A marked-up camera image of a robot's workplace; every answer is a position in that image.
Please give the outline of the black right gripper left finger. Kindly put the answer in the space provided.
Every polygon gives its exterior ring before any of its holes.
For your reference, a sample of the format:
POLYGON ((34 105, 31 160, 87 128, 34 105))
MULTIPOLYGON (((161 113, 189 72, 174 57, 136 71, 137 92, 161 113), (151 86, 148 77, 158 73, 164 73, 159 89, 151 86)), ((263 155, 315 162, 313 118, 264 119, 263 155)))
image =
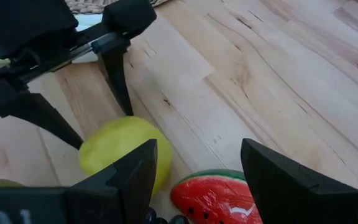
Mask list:
POLYGON ((157 140, 70 187, 68 224, 144 224, 157 171, 157 140))

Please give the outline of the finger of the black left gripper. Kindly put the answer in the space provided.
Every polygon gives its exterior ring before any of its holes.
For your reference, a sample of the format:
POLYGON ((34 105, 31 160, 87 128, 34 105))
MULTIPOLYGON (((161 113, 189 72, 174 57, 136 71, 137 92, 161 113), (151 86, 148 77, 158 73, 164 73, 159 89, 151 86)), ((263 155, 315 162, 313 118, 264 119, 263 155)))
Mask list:
POLYGON ((118 0, 104 8, 91 43, 117 103, 126 116, 134 114, 124 73, 124 54, 131 39, 143 33, 157 15, 149 0, 118 0))
POLYGON ((40 93, 0 81, 0 117, 6 116, 32 123, 76 149, 83 143, 80 135, 40 93))

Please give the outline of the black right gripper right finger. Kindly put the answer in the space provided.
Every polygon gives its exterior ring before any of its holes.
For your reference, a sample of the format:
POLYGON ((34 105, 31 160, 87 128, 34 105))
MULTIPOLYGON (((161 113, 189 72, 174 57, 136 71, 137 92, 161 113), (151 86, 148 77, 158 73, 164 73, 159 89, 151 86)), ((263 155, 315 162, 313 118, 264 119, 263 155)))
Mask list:
POLYGON ((358 224, 358 189, 250 138, 241 162, 264 224, 358 224))

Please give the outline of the green white celery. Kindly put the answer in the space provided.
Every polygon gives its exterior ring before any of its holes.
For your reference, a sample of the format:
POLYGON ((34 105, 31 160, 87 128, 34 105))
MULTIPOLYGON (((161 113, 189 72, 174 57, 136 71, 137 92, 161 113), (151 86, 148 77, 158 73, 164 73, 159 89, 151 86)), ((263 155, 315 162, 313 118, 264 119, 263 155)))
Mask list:
MULTIPOLYGON (((76 20, 79 22, 79 25, 77 26, 77 31, 83 31, 87 28, 90 28, 93 25, 96 25, 97 23, 101 22, 102 15, 101 14, 77 14, 75 15, 76 20)), ((89 52, 85 55, 82 55, 81 57, 73 60, 73 63, 90 63, 90 62, 96 62, 98 60, 97 56, 93 52, 89 52)), ((9 60, 1 60, 0 59, 0 65, 1 64, 8 64, 9 60)))

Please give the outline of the yellow green apple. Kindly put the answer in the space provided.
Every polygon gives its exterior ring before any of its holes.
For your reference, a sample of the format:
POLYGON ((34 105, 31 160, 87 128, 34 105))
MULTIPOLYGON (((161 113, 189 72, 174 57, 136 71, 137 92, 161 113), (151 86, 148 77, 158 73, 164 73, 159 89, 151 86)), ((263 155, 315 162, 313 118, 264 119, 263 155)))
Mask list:
POLYGON ((173 149, 163 132, 146 119, 125 116, 102 125, 80 146, 79 163, 83 172, 93 175, 130 153, 149 139, 157 141, 157 171, 152 195, 170 175, 173 149))

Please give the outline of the dark grapes with leaf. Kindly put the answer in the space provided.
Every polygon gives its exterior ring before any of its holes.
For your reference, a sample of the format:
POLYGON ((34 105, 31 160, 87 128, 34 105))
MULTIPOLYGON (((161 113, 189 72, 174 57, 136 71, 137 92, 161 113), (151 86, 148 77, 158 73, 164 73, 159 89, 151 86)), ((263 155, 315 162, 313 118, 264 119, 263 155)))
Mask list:
POLYGON ((146 224, 190 224, 184 215, 175 215, 169 221, 162 217, 158 217, 156 211, 149 207, 145 217, 146 224))

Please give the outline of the red watermelon slice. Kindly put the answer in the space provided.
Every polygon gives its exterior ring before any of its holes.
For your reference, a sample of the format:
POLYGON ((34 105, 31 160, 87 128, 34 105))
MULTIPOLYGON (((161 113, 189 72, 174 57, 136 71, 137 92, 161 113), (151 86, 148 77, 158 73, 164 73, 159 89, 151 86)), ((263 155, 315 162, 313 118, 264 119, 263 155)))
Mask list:
POLYGON ((244 173, 238 170, 195 172, 174 185, 170 199, 195 224, 263 224, 244 173))

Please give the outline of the round woven placemat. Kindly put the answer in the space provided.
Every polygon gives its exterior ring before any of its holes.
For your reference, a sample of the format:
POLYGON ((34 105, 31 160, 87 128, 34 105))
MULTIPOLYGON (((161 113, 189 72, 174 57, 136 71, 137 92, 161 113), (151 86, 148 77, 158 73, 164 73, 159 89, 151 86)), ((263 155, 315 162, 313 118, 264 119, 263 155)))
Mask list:
POLYGON ((119 0, 65 0, 73 14, 100 14, 108 4, 119 0))

